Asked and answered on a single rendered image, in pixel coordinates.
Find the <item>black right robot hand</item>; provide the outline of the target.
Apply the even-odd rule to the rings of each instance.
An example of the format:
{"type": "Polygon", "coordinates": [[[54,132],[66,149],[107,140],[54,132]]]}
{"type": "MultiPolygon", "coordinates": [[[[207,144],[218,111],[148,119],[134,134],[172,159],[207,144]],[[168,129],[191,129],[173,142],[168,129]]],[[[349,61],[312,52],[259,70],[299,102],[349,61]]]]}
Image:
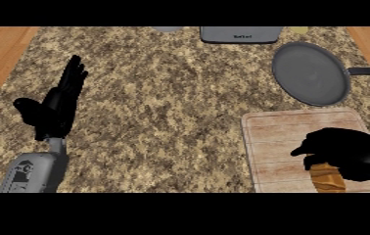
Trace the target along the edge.
{"type": "Polygon", "coordinates": [[[337,168],[343,179],[370,180],[370,134],[344,128],[325,127],[306,134],[300,146],[290,152],[306,154],[303,168],[328,164],[337,168]]]}

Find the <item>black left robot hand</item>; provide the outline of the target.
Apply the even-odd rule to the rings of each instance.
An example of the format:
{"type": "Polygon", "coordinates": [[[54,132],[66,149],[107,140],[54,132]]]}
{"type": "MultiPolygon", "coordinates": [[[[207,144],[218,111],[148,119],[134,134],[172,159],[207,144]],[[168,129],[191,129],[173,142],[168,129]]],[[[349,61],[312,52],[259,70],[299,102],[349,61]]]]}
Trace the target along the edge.
{"type": "Polygon", "coordinates": [[[81,57],[73,55],[58,79],[41,102],[29,98],[17,98],[13,106],[23,123],[35,128],[35,140],[64,138],[73,124],[78,97],[88,72],[81,57]]]}

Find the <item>golden brown croissant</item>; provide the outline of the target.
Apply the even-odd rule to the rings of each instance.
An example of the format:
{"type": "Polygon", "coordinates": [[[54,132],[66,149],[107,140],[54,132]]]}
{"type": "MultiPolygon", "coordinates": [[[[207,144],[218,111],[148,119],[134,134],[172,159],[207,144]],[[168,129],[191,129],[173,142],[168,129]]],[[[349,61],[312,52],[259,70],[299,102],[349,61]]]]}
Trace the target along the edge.
{"type": "Polygon", "coordinates": [[[328,164],[314,164],[309,169],[311,180],[319,193],[343,193],[344,183],[339,171],[328,164]]]}

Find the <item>pale wooden cutting board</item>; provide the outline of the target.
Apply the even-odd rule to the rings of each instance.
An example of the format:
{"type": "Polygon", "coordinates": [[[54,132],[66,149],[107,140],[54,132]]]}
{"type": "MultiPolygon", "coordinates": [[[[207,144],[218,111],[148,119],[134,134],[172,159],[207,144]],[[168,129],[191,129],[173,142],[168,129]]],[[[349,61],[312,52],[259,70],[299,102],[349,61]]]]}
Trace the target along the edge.
{"type": "Polygon", "coordinates": [[[324,127],[368,132],[358,112],[330,108],[249,113],[241,116],[241,130],[252,182],[257,193],[315,193],[303,155],[290,156],[306,134],[324,127]]]}

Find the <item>dark grey frying pan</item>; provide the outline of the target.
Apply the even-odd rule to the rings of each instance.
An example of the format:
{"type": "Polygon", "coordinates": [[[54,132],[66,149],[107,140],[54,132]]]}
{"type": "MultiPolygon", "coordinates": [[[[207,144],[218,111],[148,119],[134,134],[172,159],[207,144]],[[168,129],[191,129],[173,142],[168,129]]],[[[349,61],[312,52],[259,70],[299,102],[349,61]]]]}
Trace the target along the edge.
{"type": "Polygon", "coordinates": [[[296,41],[277,48],[271,73],[291,98],[306,105],[324,107],[344,99],[350,89],[349,77],[370,75],[370,67],[347,68],[327,49],[296,41]]]}

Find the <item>pale grey round object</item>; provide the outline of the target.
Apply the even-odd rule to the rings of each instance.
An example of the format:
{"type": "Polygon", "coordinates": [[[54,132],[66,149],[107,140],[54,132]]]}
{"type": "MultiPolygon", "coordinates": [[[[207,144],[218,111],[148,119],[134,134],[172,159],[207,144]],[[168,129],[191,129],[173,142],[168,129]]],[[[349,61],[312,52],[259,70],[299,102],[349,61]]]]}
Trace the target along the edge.
{"type": "Polygon", "coordinates": [[[151,28],[154,30],[157,30],[159,32],[173,32],[179,29],[182,29],[182,26],[151,26],[151,28]]]}

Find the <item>grey rectangular appliance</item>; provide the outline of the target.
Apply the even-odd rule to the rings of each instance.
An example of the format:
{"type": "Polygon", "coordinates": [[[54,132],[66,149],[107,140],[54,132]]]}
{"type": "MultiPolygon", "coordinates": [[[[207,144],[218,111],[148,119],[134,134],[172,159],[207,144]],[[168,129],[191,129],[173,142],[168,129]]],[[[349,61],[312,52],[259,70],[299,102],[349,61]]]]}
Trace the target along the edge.
{"type": "Polygon", "coordinates": [[[216,44],[263,44],[277,41],[281,26],[201,26],[200,40],[216,44]]]}

